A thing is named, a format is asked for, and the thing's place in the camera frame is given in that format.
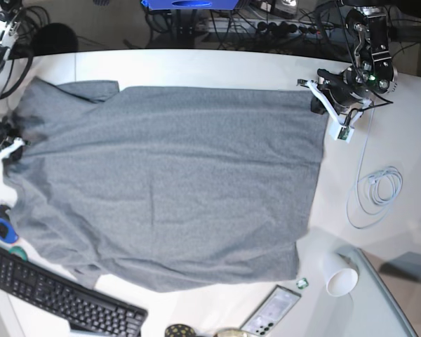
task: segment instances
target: wires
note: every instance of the wires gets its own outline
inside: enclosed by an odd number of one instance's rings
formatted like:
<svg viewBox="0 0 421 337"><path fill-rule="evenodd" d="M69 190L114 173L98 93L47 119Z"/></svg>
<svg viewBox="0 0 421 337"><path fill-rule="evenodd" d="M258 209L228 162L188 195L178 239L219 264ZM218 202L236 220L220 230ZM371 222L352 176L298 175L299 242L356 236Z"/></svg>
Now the wires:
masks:
<svg viewBox="0 0 421 337"><path fill-rule="evenodd" d="M170 34L173 37L173 22L171 17L171 11L151 11L148 7L145 7L140 2L140 7L145 13L145 22L149 27L149 42L153 42L154 33L159 34Z"/></svg>
<svg viewBox="0 0 421 337"><path fill-rule="evenodd" d="M388 166L383 170L379 170L373 173L370 173L362 178L360 177L360 171L363 163L363 158L365 156L366 144L368 143L368 137L370 135L371 124L373 122L374 109L371 111L370 121L368 123L368 131L366 134L365 143L363 145L359 168L357 169L356 182L349 190L347 200L346 200L346 219L348 223L358 229L364 230L370 228L378 223L381 223L389 214L392 209L393 203L396 198L399 196L403 185L402 175L399 173L398 169L393 166ZM388 197L383 197L380 195L380 186L388 183L391 193ZM359 185L363 184L363 203L361 201L361 196L359 194ZM352 192L355 192L356 205L361 209L363 214L368 218L374 218L375 220L367 225L358 226L353 223L352 219L349 217L349 200L351 199Z"/></svg>
<svg viewBox="0 0 421 337"><path fill-rule="evenodd" d="M77 35L76 36L78 38L78 40L80 40L83 44L88 45L88 46L99 46L102 47L103 49L106 50L110 50L111 48L109 46L106 46L105 44L101 44L100 42L88 39L87 37L82 37Z"/></svg>
<svg viewBox="0 0 421 337"><path fill-rule="evenodd" d="M409 44L408 46L405 46L405 47L402 47L402 48L400 48L397 52L395 52L395 54L392 56L392 60L399 54L399 53L403 53L403 51L404 50L406 50L406 49L409 49L409 48L412 48L412 47L414 47L414 46L417 46L417 45L421 45L421 43L419 43L419 42L415 42L415 43L413 43L413 44Z"/></svg>
<svg viewBox="0 0 421 337"><path fill-rule="evenodd" d="M419 20L411 20L411 19L393 19L393 20L390 20L390 21L405 21L405 22L416 22L416 23L421 23L421 21L419 21Z"/></svg>
<svg viewBox="0 0 421 337"><path fill-rule="evenodd" d="M215 35L217 35L217 39L218 39L218 41L220 42L220 45L218 46L218 48L217 48L217 49L220 49L221 47L223 47L223 49L227 50L227 49L226 49L226 47L225 47L225 45L224 45L224 43L225 43L225 40L226 40L226 38L227 38L227 34L228 34L228 32L229 32L229 28L231 27L231 18L229 19L229 24L228 24L228 26L227 26L227 31L226 31L225 37L224 37L224 38L223 38L223 40L222 40L222 39L220 38L220 35L218 35L217 25L215 24L215 18L213 17L213 13L212 13L212 11L210 11L210 17L212 18L212 23L213 23L213 28L214 28L214 30L215 30Z"/></svg>
<svg viewBox="0 0 421 337"><path fill-rule="evenodd" d="M6 87L9 84L9 81L11 80L11 75L13 74L13 69L14 69L14 60L11 61L11 68L9 69L8 78L6 79L5 85L3 86L3 88L0 91L0 98L2 97L3 93L6 90Z"/></svg>
<svg viewBox="0 0 421 337"><path fill-rule="evenodd" d="M16 50L17 53L22 54L23 56L27 57L27 64L25 65L25 68L22 74L20 75L19 79L14 83L14 85L8 91L0 95L0 99L8 98L19 88L19 86L22 84L25 77L28 75L29 69L31 68L33 64L34 53L30 47L18 46L16 49L17 49Z"/></svg>

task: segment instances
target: keyboard key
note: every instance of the keyboard key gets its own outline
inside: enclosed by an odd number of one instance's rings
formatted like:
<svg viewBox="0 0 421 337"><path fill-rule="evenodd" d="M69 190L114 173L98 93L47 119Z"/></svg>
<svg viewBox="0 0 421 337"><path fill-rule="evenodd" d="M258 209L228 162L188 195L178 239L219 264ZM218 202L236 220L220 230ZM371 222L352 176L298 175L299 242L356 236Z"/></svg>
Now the keyboard key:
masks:
<svg viewBox="0 0 421 337"><path fill-rule="evenodd" d="M37 302L43 302L44 301L44 295L42 295L41 293L36 293L36 295L34 295L34 299L37 301Z"/></svg>
<svg viewBox="0 0 421 337"><path fill-rule="evenodd" d="M133 319L133 318L130 318L130 317L127 317L127 318L126 318L126 321L127 321L128 323L135 324L135 325L140 325L140 324L141 324L141 321L138 321L138 320Z"/></svg>
<svg viewBox="0 0 421 337"><path fill-rule="evenodd" d="M95 303L96 305L98 304L100 307L104 307L104 308L109 309L111 311L114 311L115 308L116 308L115 305L113 305L109 302L105 302L105 301L100 300L98 298L90 297L89 295L86 295L84 293L76 292L76 296L79 297L79 298L82 298L83 300L86 300L88 302Z"/></svg>

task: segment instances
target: tape roll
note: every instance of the tape roll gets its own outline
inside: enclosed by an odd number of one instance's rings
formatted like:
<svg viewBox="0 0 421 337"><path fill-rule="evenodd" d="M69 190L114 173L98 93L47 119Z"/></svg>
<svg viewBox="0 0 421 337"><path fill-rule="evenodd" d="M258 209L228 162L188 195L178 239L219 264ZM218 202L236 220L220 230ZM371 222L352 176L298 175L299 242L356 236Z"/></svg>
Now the tape roll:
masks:
<svg viewBox="0 0 421 337"><path fill-rule="evenodd" d="M175 324L166 329L166 337L196 337L196 333L190 326Z"/></svg>
<svg viewBox="0 0 421 337"><path fill-rule="evenodd" d="M21 258L24 261L28 261L28 255L22 247L14 246L8 252L13 255L17 255L19 258Z"/></svg>

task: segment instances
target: black cable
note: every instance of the black cable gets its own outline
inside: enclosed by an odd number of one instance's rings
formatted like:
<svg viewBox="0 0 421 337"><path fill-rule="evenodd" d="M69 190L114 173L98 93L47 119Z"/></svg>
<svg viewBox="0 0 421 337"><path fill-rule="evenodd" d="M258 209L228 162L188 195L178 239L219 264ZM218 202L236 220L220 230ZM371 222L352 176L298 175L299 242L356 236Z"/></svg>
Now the black cable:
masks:
<svg viewBox="0 0 421 337"><path fill-rule="evenodd" d="M24 54L26 54L28 60L27 60L27 64L25 65L25 68L22 72L22 74L20 75L19 79L14 83L14 85L5 93L2 93L0 95L0 99L4 99L4 98L8 98L9 96L11 96L18 88L19 86L22 84L23 80L25 79L25 77L28 75L29 69L31 68L32 64L33 64L33 59L34 59L34 53L33 50L30 47L17 47L18 51L22 51Z"/></svg>
<svg viewBox="0 0 421 337"><path fill-rule="evenodd" d="M377 104L377 105L371 105L370 107L366 107L364 109L358 109L358 108L355 107L349 113L352 113L354 111L365 112L365 111L368 111L368 110L371 110L371 109L375 109L376 107L384 107L386 105L389 105L389 103L381 103L381 104Z"/></svg>
<svg viewBox="0 0 421 337"><path fill-rule="evenodd" d="M46 16L46 18L47 18L47 25L49 24L49 23L51 23L51 17L50 17L50 14L48 14L48 11L44 8L44 7L42 7L42 6L30 6L30 7L27 7L27 9L39 9L40 11L42 11L42 12L44 12L44 15Z"/></svg>
<svg viewBox="0 0 421 337"><path fill-rule="evenodd" d="M32 11L31 9L27 8L27 13L32 13L33 15L35 15L37 17L37 20L39 21L39 26L43 27L45 26L45 22L44 19L36 12L36 11Z"/></svg>
<svg viewBox="0 0 421 337"><path fill-rule="evenodd" d="M232 17L232 12L229 11L229 19L234 23L234 30L236 32L237 38L239 39L239 43L241 42L242 38L240 37L239 31L237 30L237 25L235 24L234 18Z"/></svg>
<svg viewBox="0 0 421 337"><path fill-rule="evenodd" d="M309 22L305 22L305 21L302 20L303 18L306 18L307 17L307 18L309 18L310 24L313 27L318 28L316 26L315 18L313 18L311 16L311 15L314 14L315 11L309 12L309 11L306 11L306 10L304 10L304 9L301 8L300 9L300 12L301 12L302 16L300 18L298 18L298 20L297 20L299 23L301 23L303 25L308 25ZM325 14L328 15L327 18L324 20L323 24L326 23L326 26L327 26L328 23L331 24L330 27L326 27L326 30L328 30L328 29L335 29L335 28L341 28L342 27L339 24L330 21L330 9L326 9L326 13L323 13L323 12L324 11L321 12L321 17L323 17Z"/></svg>
<svg viewBox="0 0 421 337"><path fill-rule="evenodd" d="M356 68L357 74L359 74L359 70L357 69L356 63L354 62L354 56L352 55L352 52L351 52L351 47L349 46L349 40L346 34L346 25L345 25L345 21L343 20L342 11L340 10L340 7L338 6L337 0L333 0L333 3L335 4L335 7L337 7L338 15L340 16L340 20L343 26L342 31L343 31L343 36L345 37L345 45L346 45L347 52L349 54L349 58L351 60L352 65Z"/></svg>
<svg viewBox="0 0 421 337"><path fill-rule="evenodd" d="M226 29L225 36L223 37L223 41L226 41L227 39L227 35L229 34L229 29L231 28L231 24L232 24L232 18L229 18L229 22L227 24L227 29ZM220 45L218 46L217 50L220 50L221 47L222 47L222 42L220 42Z"/></svg>
<svg viewBox="0 0 421 337"><path fill-rule="evenodd" d="M212 18L213 29L215 30L215 35L217 35L217 39L218 39L218 41L220 42L220 45L218 46L218 49L220 49L220 47L222 46L222 47L223 47L223 49L227 50L227 49L225 48L225 45L223 44L224 40L222 40L222 39L220 38L220 35L218 35L217 25L215 24L215 18L213 17L213 13L212 13L212 11L210 11L210 17Z"/></svg>
<svg viewBox="0 0 421 337"><path fill-rule="evenodd" d="M288 44L293 43L294 41L300 40L305 38L304 34L298 35L297 37L293 37L292 39L289 39L287 41L282 42L281 44L279 44L278 46L276 46L277 48L283 48L284 46L287 46Z"/></svg>
<svg viewBox="0 0 421 337"><path fill-rule="evenodd" d="M147 23L148 28L154 30L156 33L159 33L159 34L165 34L165 33L169 33L171 31L171 26L170 27L167 27L166 29L164 29L156 21L156 15L164 14L165 11L155 11L156 13L153 13L148 8L146 8L145 6L143 6L142 2L140 2L140 7L142 8L143 12L145 13L145 22Z"/></svg>
<svg viewBox="0 0 421 337"><path fill-rule="evenodd" d="M129 40L123 39L123 44L128 47L128 49L143 49L142 47L136 46L135 44L132 44Z"/></svg>
<svg viewBox="0 0 421 337"><path fill-rule="evenodd" d="M328 1L325 2L324 4L318 5L315 10L314 10L314 19L316 22L316 26L318 27L318 31L320 32L320 35L322 36L322 38L324 39L324 41L328 44L329 48L328 50L330 51L330 53L337 58L338 60L342 60L342 61L346 61L346 56L343 54L340 54L336 48L333 48L332 43L330 42L330 39L328 37L328 34L326 33L326 28L323 25L323 22L321 21L321 13L327 10L331 10L333 7L337 7L338 12L340 14L340 19L341 19L341 24L343 27L343 32L345 34L345 38L346 38L346 44L347 44L347 48L348 51L350 53L351 49L349 48L349 40L347 39L347 35L346 35L346 27L344 26L344 22L343 22L343 16L341 15L341 11L340 11L340 7L338 6L338 2L337 0L333 0L333 1Z"/></svg>
<svg viewBox="0 0 421 337"><path fill-rule="evenodd" d="M9 70L8 78L7 78L6 82L5 82L5 85L4 85L4 87L1 89L1 92L0 92L0 99L2 98L3 92L5 91L6 87L7 87L7 86L8 86L8 84L9 84L9 81L11 80L11 75L13 74L13 69L14 69L14 60L12 60L12 62L11 62L11 68L10 68L10 70Z"/></svg>
<svg viewBox="0 0 421 337"><path fill-rule="evenodd" d="M412 20L412 19L393 19L391 21L406 21L406 22L416 22L416 23L421 23L421 21L418 20Z"/></svg>
<svg viewBox="0 0 421 337"><path fill-rule="evenodd" d="M255 26L255 25L253 25L251 22L249 22L244 16L242 16L242 14L240 14L240 11L237 11L236 12L236 14L241 18L241 19L243 19L243 21L245 21L246 23L248 23L252 28L254 28L255 29L255 31L257 31L258 30L258 28Z"/></svg>
<svg viewBox="0 0 421 337"><path fill-rule="evenodd" d="M401 49L399 49L397 52L395 52L395 54L392 56L392 60L400 53L403 52L406 49L409 49L411 47L416 46L417 44L419 44L418 42L415 42L414 44L409 44L408 46L402 47Z"/></svg>
<svg viewBox="0 0 421 337"><path fill-rule="evenodd" d="M82 36L79 36L79 35L77 35L76 37L80 40L84 40L86 42L89 42L89 44L88 44L89 46L96 45L96 46L100 46L100 47L103 47L103 48L106 48L106 49L111 49L109 46L106 46L105 44L101 44L100 42L88 39L87 37L82 37Z"/></svg>

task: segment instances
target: white table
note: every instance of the white table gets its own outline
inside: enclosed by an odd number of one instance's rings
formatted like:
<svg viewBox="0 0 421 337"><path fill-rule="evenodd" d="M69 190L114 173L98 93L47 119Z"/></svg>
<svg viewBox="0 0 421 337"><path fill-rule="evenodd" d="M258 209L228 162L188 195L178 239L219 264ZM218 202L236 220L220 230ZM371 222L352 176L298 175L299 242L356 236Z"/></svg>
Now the white table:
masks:
<svg viewBox="0 0 421 337"><path fill-rule="evenodd" d="M24 63L15 69L22 69ZM107 51L36 58L24 86L36 75L53 84L111 79L118 81L121 89L198 86L306 90L296 86L298 78L315 79L319 67L336 72L345 66L325 60L231 51ZM8 66L0 82L6 78L7 69ZM0 110L7 110L7 104L15 107L22 92L23 88L8 102L0 102ZM322 300L327 305L333 304L333 299L322 292L323 282L315 259L318 251L333 250L347 242L376 257L375 267L408 251L421 253L421 79L400 75L396 92L387 97L395 104L375 113L362 175L389 165L400 170L404 184L394 210L383 223L369 230L358 231L348 226L345 200L355 179L368 118L358 121L350 144L326 136L309 235L298 242L302 261L299 276L306 277L311 286L303 291L300 302L273 330L271 337L306 336L310 322L315 319L310 313L321 307ZM12 202L13 198L15 193L4 189L0 181L0 201ZM68 276L59 265L40 258L24 240L20 245L32 261ZM385 280L421 336L421 285ZM294 282L283 284L296 289ZM240 326L274 285L215 285L160 294L106 275L99 279L96 289L148 309L149 319L142 335L155 337L163 336L165 327L173 323L188 324L209 334L222 327ZM68 336L66 321L12 296L11 302L26 336Z"/></svg>

